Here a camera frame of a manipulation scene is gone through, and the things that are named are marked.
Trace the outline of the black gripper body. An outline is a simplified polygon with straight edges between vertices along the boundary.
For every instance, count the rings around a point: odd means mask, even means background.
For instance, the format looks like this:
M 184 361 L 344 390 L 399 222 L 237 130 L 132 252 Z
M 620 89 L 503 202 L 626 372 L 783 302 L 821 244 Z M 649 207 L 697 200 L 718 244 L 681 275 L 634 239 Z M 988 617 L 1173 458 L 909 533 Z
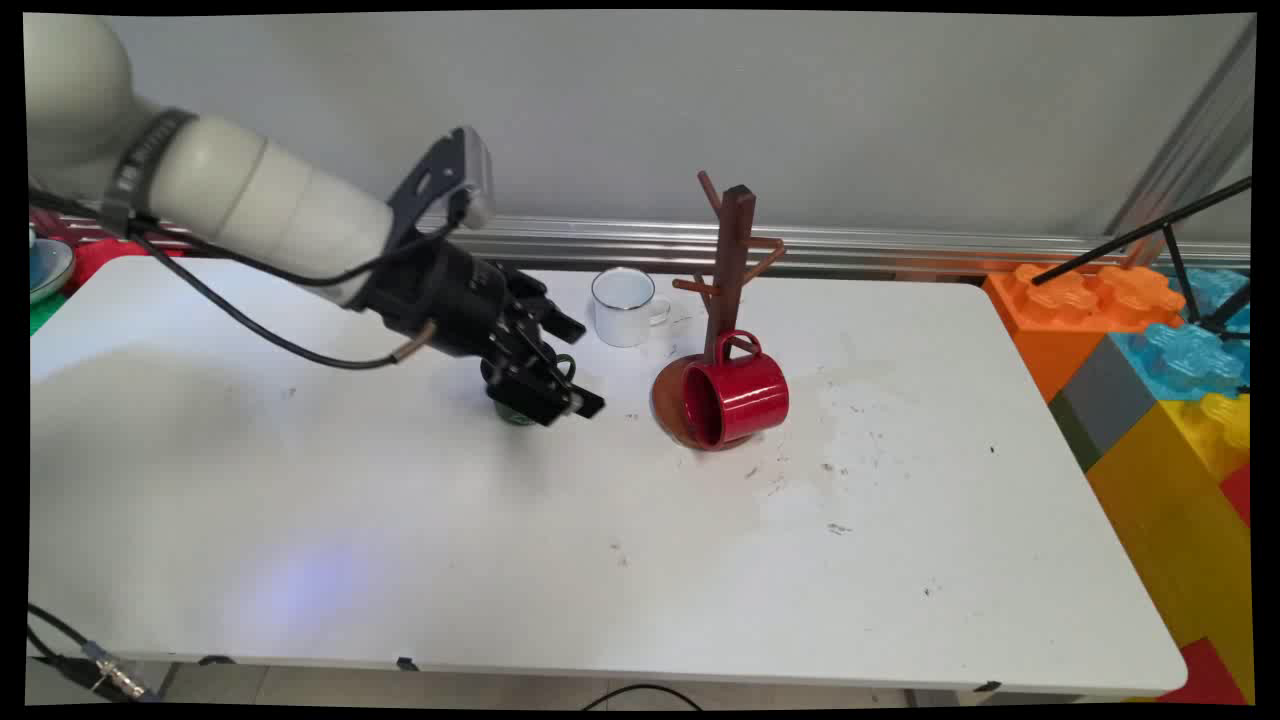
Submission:
M 426 346 L 452 357 L 494 363 L 511 356 L 522 363 L 532 354 L 522 334 L 549 348 L 529 310 L 545 291 L 529 274 L 435 241 L 374 272 L 352 309 L 376 314 L 387 329 L 411 340 L 434 322 Z

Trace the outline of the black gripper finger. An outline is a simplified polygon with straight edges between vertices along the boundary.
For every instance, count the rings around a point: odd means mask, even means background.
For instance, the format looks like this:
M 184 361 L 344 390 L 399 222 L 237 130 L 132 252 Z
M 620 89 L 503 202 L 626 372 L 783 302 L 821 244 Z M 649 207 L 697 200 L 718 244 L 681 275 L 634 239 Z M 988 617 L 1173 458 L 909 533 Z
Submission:
M 594 418 L 605 400 L 561 370 L 561 356 L 539 333 L 490 333 L 483 351 L 486 396 L 543 427 L 567 415 Z
M 558 340 L 576 343 L 586 333 L 586 327 L 563 313 L 549 297 L 547 286 L 524 272 L 509 273 L 509 293 L 513 309 Z

